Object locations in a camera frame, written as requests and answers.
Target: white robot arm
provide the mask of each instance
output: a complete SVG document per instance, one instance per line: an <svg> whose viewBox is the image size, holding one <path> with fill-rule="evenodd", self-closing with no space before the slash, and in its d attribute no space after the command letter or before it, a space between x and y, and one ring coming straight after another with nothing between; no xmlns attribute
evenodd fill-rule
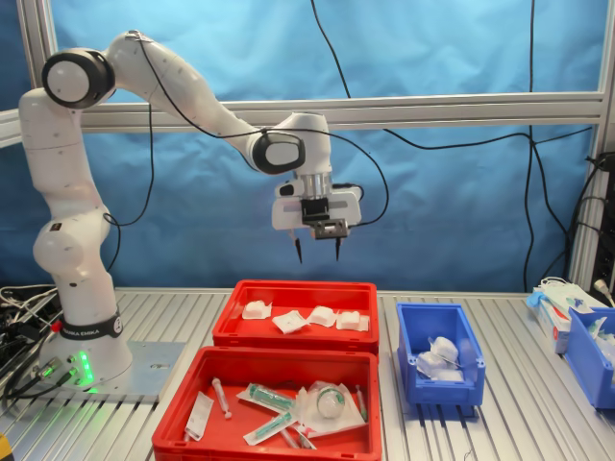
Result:
<svg viewBox="0 0 615 461"><path fill-rule="evenodd" d="M116 88L225 139L256 170L292 171L294 179L276 191L275 229L307 228L315 238L335 238L339 244L360 222L358 189L332 187L331 145L322 115L293 113L273 129L252 127L215 99L192 66L138 31L118 36L104 52L60 52L45 64L42 77L44 89L21 98L19 116L34 186L52 214L37 238L35 259L52 275L63 309L59 335L43 345L40 363L74 368L75 378L64 387L84 389L107 381L132 361L111 276L100 258L110 229L104 219L108 210L92 180L80 126L82 111Z"/></svg>

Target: green led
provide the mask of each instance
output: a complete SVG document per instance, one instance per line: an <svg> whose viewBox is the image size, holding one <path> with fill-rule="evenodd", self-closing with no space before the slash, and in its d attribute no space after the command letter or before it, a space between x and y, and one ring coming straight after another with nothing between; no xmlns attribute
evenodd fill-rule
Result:
<svg viewBox="0 0 615 461"><path fill-rule="evenodd" d="M79 356L81 357L81 365L86 374L86 379L81 382L82 386L88 386L94 381L94 374L91 371L91 367L89 366L89 361L87 360L87 354L85 352L79 352Z"/></svg>

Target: wires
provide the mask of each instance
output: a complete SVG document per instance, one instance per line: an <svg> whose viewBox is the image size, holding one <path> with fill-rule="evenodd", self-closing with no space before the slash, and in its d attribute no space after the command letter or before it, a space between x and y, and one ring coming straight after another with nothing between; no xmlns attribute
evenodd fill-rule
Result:
<svg viewBox="0 0 615 461"><path fill-rule="evenodd" d="M0 301L3 301L4 303L7 303L9 305L12 305L13 307L17 307L18 309L23 309L26 310L27 312L30 313L30 315L32 315L34 318L38 319L40 322L42 322L43 324L47 325L47 326L51 326L51 324L49 322L47 322L46 320L42 319L41 317L39 317L35 312L33 312L32 310L30 310L30 308L28 307L28 304L30 304L33 301L39 300L41 298L45 298L46 296L51 295L52 293L55 293L58 291L58 288L52 288L51 290L48 290L44 293L40 293L39 295L35 295L32 298L18 303L16 301L10 300L8 298L6 298L2 292L5 290L17 290L17 289L27 289L27 288L47 288L50 286L54 286L54 285L50 285L50 284L41 284L41 285L26 285L26 286L4 286L2 288L0 288ZM12 319L13 322L16 322L19 319L19 314L17 314L15 316L14 319Z"/></svg>
<svg viewBox="0 0 615 461"><path fill-rule="evenodd" d="M103 214L105 221L107 221L109 224L114 225L115 228L117 229L117 246L115 248L115 255L113 256L113 259L111 260L111 263L109 264L109 267L107 268L107 272L111 270L111 268L113 267L113 264L115 264L115 261L117 260L117 256L119 255L119 249L122 244L122 229L121 228L131 226L132 224L136 223L139 219L141 219L143 215L145 214L145 210L147 210L147 206L149 206L150 204L150 198L152 197L152 188L154 187L154 178L156 176L156 170L154 168L154 126L152 123L152 105L151 104L149 105L148 112L149 112L148 119L149 119L149 128L150 128L150 165L151 165L151 170L152 170L150 185L147 188L147 196L145 197L145 204L143 205L143 209L141 210L139 215L130 223L120 224L109 213Z"/></svg>
<svg viewBox="0 0 615 461"><path fill-rule="evenodd" d="M333 49L333 46L331 44L331 41L329 40L329 38L327 37L327 34L325 33L321 23L320 23L320 19L318 17L318 12L316 10L316 5L315 5L315 1L314 0L310 0L311 3L311 7L312 10L314 12L314 18L316 20L316 24L318 25L318 28L320 29L320 32L323 36L323 38L327 41L327 44L329 45L329 49L331 50L333 59L335 60L335 65L337 66L337 72L339 73L339 77L342 81L342 84L344 85L344 91L346 92L346 96L348 98L352 98L350 91L348 89L348 85L346 84L346 79L344 77L344 73L342 71L341 65L339 63L339 59L337 57L337 54L335 53L335 50ZM529 24L529 92L533 92L533 56L534 56L534 17L535 17L535 0L531 0L531 12L530 12L530 24ZM533 127L529 126L529 133L511 133L511 134L507 134L505 136L499 136L499 137L495 137L492 139L486 139L484 141L478 141L478 142L471 142L471 143L463 143L463 144L449 144L449 145L443 145L443 146L423 146L420 144L416 144L415 142L410 141L409 139L401 136L398 133L393 132L392 130L389 129L384 129L385 132L397 137L399 140L403 141L404 143L415 147L417 149L421 149L421 150L427 150L427 151L435 151L435 150L443 150L443 149L455 149L455 148L462 148L462 147L474 147L474 146L480 146L480 145L484 145L484 144L489 144L492 142L496 142L496 141L500 141L503 139L507 139L510 137L515 137L515 136L522 136L525 137L528 141L529 141L529 164L528 164L528 175L527 175L527 180L526 180L526 190L525 190L525 199L524 199L524 209L526 212L526 219L528 220L528 227L529 227L529 235L530 235L530 242L529 242L529 248L528 248L528 253L526 256L526 261L524 264L524 271L523 271L523 280L524 280L524 289L526 291L528 291L527 286L528 286L528 282L527 282L527 274L528 274L528 265L529 265L529 257L531 254L531 250L533 248L533 244L534 244L534 232L533 232L533 228L531 225L531 220L529 217L529 180L530 180L530 175L531 175L531 157L532 157L532 151L533 154L536 155L536 160L538 162L538 166L540 168L540 173L541 173L541 179L542 179L542 184L543 184L543 192L544 192L544 198L545 198L545 205L547 206L547 210L549 211L549 213L552 215L553 219L556 221L557 225L561 228L562 232L564 233L564 237L566 239L566 245L569 246L570 242L569 242L569 235L568 232L566 231L566 229L564 228L564 226L561 224L561 222L559 221L559 219L557 218L557 216L555 215L554 211L551 208L551 205L549 203L549 197L548 197L548 193L547 193L547 182L546 182L546 178L545 178L545 173L544 173L544 168L542 165L542 161L540 159L540 155L538 153L538 149L536 148L537 144L541 144L544 142L550 142L550 141L554 141L557 139L563 139L565 137L569 137L572 136L574 134L579 134L579 133L584 133L587 132L589 130L591 130L592 127L588 127L582 130L578 130L576 132L573 133L566 133L560 136L556 136L556 137L552 137L550 139L545 139L539 142L534 142L533 140Z"/></svg>

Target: blue bin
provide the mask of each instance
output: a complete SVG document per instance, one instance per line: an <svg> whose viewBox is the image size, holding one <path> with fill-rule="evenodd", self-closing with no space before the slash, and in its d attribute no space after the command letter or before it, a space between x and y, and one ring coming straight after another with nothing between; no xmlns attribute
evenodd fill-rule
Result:
<svg viewBox="0 0 615 461"><path fill-rule="evenodd" d="M610 307L593 309L592 314L578 314L574 309L570 309L572 322L566 359L592 406L615 408L615 386L611 383L613 367L587 331L587 327L593 322L606 317L602 329L615 333L615 309Z"/></svg>
<svg viewBox="0 0 615 461"><path fill-rule="evenodd" d="M485 365L477 338L459 304L397 303L400 346L397 355L409 403L481 405ZM420 377L418 354L431 348L429 338L453 341L459 350L464 382Z"/></svg>

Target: slotted aluminum table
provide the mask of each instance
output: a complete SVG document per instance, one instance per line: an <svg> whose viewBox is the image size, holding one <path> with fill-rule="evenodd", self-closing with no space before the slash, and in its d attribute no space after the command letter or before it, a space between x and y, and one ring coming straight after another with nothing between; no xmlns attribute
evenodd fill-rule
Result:
<svg viewBox="0 0 615 461"><path fill-rule="evenodd" d="M160 403L20 401L0 417L15 459L153 460L151 437L231 290L118 289L126 334L137 341L186 342ZM615 412L599 412L565 359L549 343L522 295L380 292L382 459L615 460ZM487 366L483 405L474 418L439 405L409 406L395 351L397 301L460 303Z"/></svg>

